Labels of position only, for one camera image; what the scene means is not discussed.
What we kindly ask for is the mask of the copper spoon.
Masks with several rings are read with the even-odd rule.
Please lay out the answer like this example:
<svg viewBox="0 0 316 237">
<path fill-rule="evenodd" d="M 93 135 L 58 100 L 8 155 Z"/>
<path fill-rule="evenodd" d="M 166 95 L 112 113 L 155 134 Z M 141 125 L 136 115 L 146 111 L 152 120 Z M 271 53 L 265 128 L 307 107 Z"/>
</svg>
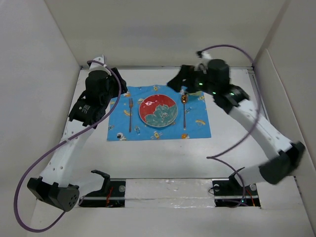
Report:
<svg viewBox="0 0 316 237">
<path fill-rule="evenodd" d="M 184 92 L 181 95 L 181 102 L 183 104 L 183 128 L 186 130 L 186 104 L 188 102 L 188 93 Z"/>
</svg>

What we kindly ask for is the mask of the red and teal floral plate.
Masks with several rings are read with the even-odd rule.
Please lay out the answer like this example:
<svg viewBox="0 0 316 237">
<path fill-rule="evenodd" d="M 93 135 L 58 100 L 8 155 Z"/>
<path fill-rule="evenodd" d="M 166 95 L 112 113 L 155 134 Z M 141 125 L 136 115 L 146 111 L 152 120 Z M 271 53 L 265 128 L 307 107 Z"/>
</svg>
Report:
<svg viewBox="0 0 316 237">
<path fill-rule="evenodd" d="M 164 94 L 154 94 L 145 98 L 138 109 L 143 123 L 155 128 L 171 125 L 178 116 L 176 102 Z"/>
</svg>

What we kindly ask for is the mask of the blue space-print cloth placemat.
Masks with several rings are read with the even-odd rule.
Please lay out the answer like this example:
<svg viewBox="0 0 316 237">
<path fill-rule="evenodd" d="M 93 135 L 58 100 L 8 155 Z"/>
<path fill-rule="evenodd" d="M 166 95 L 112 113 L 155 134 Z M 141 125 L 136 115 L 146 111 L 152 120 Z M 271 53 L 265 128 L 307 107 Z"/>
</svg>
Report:
<svg viewBox="0 0 316 237">
<path fill-rule="evenodd" d="M 155 128 L 143 123 L 138 109 L 141 102 L 150 95 L 164 94 L 177 104 L 178 116 L 166 127 Z M 186 104 L 186 130 L 183 128 L 182 93 L 175 92 L 166 85 L 128 87 L 128 91 L 120 97 L 118 105 L 111 113 L 108 124 L 108 141 L 145 141 L 170 139 L 210 138 L 211 131 L 205 99 L 190 100 Z M 133 99 L 132 130 L 129 132 L 129 98 Z"/>
</svg>

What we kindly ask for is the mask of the pale yellow ceramic cup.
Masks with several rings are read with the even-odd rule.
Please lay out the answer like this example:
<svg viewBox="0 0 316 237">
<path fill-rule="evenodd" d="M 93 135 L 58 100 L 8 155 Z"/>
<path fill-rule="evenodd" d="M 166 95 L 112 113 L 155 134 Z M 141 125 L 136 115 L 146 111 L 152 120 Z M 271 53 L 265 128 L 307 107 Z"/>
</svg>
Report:
<svg viewBox="0 0 316 237">
<path fill-rule="evenodd" d="M 204 93 L 202 91 L 189 93 L 189 99 L 190 100 L 204 100 Z"/>
</svg>

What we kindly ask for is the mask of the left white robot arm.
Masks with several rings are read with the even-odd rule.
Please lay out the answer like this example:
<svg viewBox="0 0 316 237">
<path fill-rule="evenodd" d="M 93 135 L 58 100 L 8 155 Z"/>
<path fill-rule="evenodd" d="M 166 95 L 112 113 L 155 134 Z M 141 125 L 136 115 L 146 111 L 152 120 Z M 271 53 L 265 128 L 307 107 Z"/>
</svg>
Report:
<svg viewBox="0 0 316 237">
<path fill-rule="evenodd" d="M 104 196 L 110 191 L 109 174 L 93 170 L 87 177 L 73 181 L 72 171 L 88 138 L 109 116 L 106 109 L 111 100 L 127 92 L 126 82 L 116 68 L 108 68 L 104 55 L 88 61 L 88 65 L 85 89 L 68 115 L 58 148 L 39 177 L 27 183 L 38 200 L 65 212 L 89 193 Z"/>
</svg>

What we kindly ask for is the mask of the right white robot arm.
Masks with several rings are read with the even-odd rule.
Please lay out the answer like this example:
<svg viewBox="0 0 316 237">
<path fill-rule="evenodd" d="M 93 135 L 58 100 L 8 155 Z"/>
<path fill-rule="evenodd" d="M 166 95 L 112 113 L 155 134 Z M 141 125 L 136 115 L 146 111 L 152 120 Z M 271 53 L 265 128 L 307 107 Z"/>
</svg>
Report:
<svg viewBox="0 0 316 237">
<path fill-rule="evenodd" d="M 222 59 L 213 59 L 199 51 L 200 63 L 182 65 L 178 74 L 167 83 L 176 92 L 185 87 L 187 93 L 202 91 L 213 97 L 214 103 L 236 120 L 259 144 L 267 162 L 243 168 L 229 176 L 228 188 L 238 195 L 246 186 L 267 182 L 276 185 L 296 170 L 305 151 L 302 142 L 292 142 L 264 118 L 239 86 L 231 84 L 230 67 Z"/>
</svg>

